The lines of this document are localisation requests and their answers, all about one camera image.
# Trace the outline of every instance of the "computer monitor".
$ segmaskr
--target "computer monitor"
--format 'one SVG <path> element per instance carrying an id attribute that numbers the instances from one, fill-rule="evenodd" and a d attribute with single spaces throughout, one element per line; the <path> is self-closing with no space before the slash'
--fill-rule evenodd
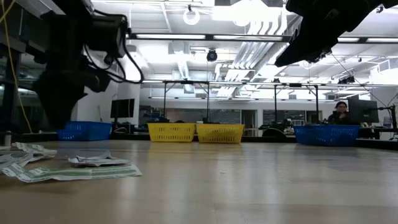
<path id="1" fill-rule="evenodd" d="M 376 101 L 348 99 L 348 106 L 348 113 L 351 122 L 379 122 L 379 113 Z"/>
<path id="2" fill-rule="evenodd" d="M 134 99 L 113 100 L 111 118 L 132 118 L 134 116 Z"/>

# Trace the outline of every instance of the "fluorescent light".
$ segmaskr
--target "fluorescent light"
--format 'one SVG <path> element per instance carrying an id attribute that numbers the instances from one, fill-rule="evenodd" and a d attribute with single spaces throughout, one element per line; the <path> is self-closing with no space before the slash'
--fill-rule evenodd
<path id="1" fill-rule="evenodd" d="M 214 35 L 215 40 L 266 40 L 269 42 L 281 41 L 282 37 L 256 36 L 256 35 Z"/>
<path id="2" fill-rule="evenodd" d="M 156 81 L 156 80 L 144 80 L 143 83 L 163 83 L 163 81 Z"/>
<path id="3" fill-rule="evenodd" d="M 338 42 L 358 42 L 359 38 L 356 37 L 339 37 Z"/>
<path id="4" fill-rule="evenodd" d="M 205 35 L 193 34 L 136 34 L 137 39 L 200 39 L 204 40 Z"/>
<path id="5" fill-rule="evenodd" d="M 368 38 L 366 42 L 373 43 L 373 42 L 383 42 L 383 43 L 398 43 L 398 38 Z"/>
<path id="6" fill-rule="evenodd" d="M 240 85 L 243 82 L 210 82 L 210 84 Z"/>

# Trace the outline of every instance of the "camera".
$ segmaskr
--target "camera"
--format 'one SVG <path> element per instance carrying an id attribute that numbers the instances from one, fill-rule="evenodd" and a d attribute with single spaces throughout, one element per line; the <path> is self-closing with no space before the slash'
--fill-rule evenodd
<path id="1" fill-rule="evenodd" d="M 210 49 L 207 53 L 207 61 L 208 62 L 215 62 L 217 61 L 217 53 L 215 49 Z"/>

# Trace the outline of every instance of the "person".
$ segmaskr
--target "person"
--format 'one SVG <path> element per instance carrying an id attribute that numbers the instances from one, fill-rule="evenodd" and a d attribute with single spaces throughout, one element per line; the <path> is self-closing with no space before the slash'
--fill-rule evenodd
<path id="1" fill-rule="evenodd" d="M 329 124 L 341 124 L 350 125 L 352 124 L 349 119 L 349 114 L 347 112 L 347 104 L 345 102 L 338 102 L 335 106 L 336 111 L 328 118 Z"/>

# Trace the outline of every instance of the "black metal pole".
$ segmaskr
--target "black metal pole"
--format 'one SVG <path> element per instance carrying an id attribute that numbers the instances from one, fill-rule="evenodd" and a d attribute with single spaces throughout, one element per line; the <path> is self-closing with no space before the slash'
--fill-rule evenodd
<path id="1" fill-rule="evenodd" d="M 319 99 L 318 99 L 318 86 L 315 86 L 315 101 L 317 102 L 317 123 L 319 122 Z"/>
<path id="2" fill-rule="evenodd" d="M 207 122 L 210 122 L 210 84 L 207 84 Z"/>
<path id="3" fill-rule="evenodd" d="M 14 71 L 16 75 L 17 83 L 19 83 L 19 69 L 21 65 L 21 53 L 11 50 L 12 54 L 12 64 L 14 66 Z M 12 73 L 11 68 L 11 59 L 7 59 L 7 67 L 6 73 L 4 76 L 5 79 L 10 80 L 11 82 L 4 84 L 4 95 L 2 99 L 2 108 L 3 108 L 3 116 L 5 120 L 15 121 L 15 110 L 17 106 L 17 95 L 18 89 L 14 84 L 14 75 Z"/>
<path id="4" fill-rule="evenodd" d="M 275 100 L 275 122 L 278 122 L 278 113 L 277 113 L 277 106 L 276 106 L 276 86 L 274 86 L 274 100 Z"/>
<path id="5" fill-rule="evenodd" d="M 163 117 L 166 118 L 166 93 L 167 93 L 167 83 L 164 83 L 164 101 L 163 101 Z"/>

